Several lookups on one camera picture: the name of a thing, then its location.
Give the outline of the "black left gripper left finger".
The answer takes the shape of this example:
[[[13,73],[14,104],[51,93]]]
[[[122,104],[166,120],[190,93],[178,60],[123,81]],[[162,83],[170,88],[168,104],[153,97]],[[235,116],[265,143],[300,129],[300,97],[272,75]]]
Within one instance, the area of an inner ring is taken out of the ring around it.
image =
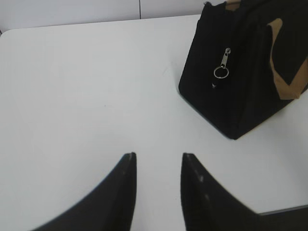
[[[135,153],[122,156],[108,176],[85,198],[39,231],[129,231],[137,193]]]

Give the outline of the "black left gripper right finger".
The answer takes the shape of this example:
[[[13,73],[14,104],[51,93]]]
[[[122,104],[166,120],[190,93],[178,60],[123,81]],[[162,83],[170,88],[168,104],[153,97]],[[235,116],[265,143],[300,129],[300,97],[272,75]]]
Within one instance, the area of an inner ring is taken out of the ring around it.
[[[188,231],[306,231],[308,207],[257,214],[215,180],[194,154],[182,156],[181,207]]]

